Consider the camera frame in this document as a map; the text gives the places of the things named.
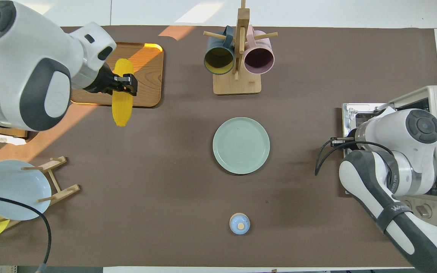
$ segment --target wooden cutting board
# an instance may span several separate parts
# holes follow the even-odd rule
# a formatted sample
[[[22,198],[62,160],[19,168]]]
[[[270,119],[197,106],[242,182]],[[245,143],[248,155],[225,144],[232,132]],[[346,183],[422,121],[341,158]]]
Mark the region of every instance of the wooden cutting board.
[[[117,48],[108,57],[107,64],[114,70],[120,58],[129,59],[134,66],[137,78],[137,95],[134,107],[154,107],[161,100],[164,52],[160,45],[147,43],[117,43]],[[72,90],[71,101],[77,104],[112,104],[112,96],[103,93],[89,93],[85,90]]]

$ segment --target velcro strap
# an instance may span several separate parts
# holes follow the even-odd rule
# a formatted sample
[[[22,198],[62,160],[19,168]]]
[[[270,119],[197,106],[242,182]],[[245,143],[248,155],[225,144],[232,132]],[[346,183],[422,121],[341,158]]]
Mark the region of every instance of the velcro strap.
[[[390,222],[392,222],[396,216],[404,212],[412,212],[412,210],[404,202],[394,202],[384,207],[384,210],[377,218],[377,227],[380,229],[380,231],[382,231],[382,233],[384,233]]]

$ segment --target pink mug handle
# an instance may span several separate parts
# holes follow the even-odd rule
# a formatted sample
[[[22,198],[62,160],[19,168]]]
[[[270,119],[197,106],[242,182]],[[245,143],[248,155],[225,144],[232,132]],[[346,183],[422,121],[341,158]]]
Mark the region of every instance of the pink mug handle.
[[[255,47],[256,46],[256,43],[255,43],[255,40],[254,40],[254,28],[253,28],[252,25],[249,25],[247,27],[246,40],[249,43],[250,47]]]

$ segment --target black cable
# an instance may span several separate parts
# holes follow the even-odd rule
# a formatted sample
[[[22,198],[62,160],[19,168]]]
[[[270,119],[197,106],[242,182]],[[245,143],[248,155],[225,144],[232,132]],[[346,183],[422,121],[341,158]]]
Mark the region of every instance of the black cable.
[[[323,145],[323,147],[321,148],[321,150],[320,150],[320,154],[318,155],[318,158],[317,158],[317,164],[316,164],[316,166],[314,167],[314,175],[318,175],[318,173],[319,173],[319,169],[321,168],[321,166],[323,165],[323,163],[325,162],[325,160],[334,152],[334,151],[336,151],[336,150],[338,150],[338,149],[341,149],[341,148],[343,148],[343,147],[346,147],[346,146],[350,146],[350,145],[352,145],[352,144],[369,144],[369,145],[374,145],[374,146],[377,146],[377,147],[381,147],[382,149],[384,149],[384,150],[386,150],[389,154],[391,154],[391,155],[394,155],[393,154],[393,152],[391,151],[391,150],[389,150],[387,147],[385,147],[384,145],[380,145],[380,144],[378,144],[378,143],[374,143],[374,142],[370,142],[370,141],[350,141],[350,142],[345,142],[345,143],[343,143],[343,144],[340,144],[340,145],[338,145],[337,147],[335,147],[335,148],[333,148],[333,149],[331,149],[331,151],[329,151],[326,155],[325,155],[325,157],[323,157],[323,159],[321,160],[321,162],[319,163],[319,165],[318,165],[318,159],[319,159],[319,156],[321,155],[321,152],[323,151],[323,148],[324,147],[326,147],[326,145],[328,145],[328,143],[330,143],[330,142],[332,142],[333,140],[335,140],[334,138],[333,139],[331,139],[331,140],[329,140],[328,142],[326,142],[324,145]]]
[[[47,226],[47,232],[48,232],[48,246],[47,246],[47,254],[45,255],[45,259],[43,260],[43,264],[46,264],[48,261],[48,256],[50,255],[50,246],[52,245],[52,231],[50,230],[50,224],[48,223],[47,218],[43,215],[43,213],[39,212],[38,209],[35,209],[27,204],[23,204],[23,203],[20,203],[18,201],[6,199],[3,197],[0,197],[0,201],[15,204],[18,206],[22,206],[26,209],[29,209],[29,210],[33,211],[34,213],[38,214],[38,216],[40,216],[41,219],[45,222],[45,226]]]

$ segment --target blue lid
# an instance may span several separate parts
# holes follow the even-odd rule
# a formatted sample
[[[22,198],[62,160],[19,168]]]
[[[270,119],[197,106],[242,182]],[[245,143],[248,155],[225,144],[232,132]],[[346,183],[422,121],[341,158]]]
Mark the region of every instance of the blue lid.
[[[243,213],[236,213],[230,218],[230,229],[237,235],[246,234],[250,228],[250,221]]]

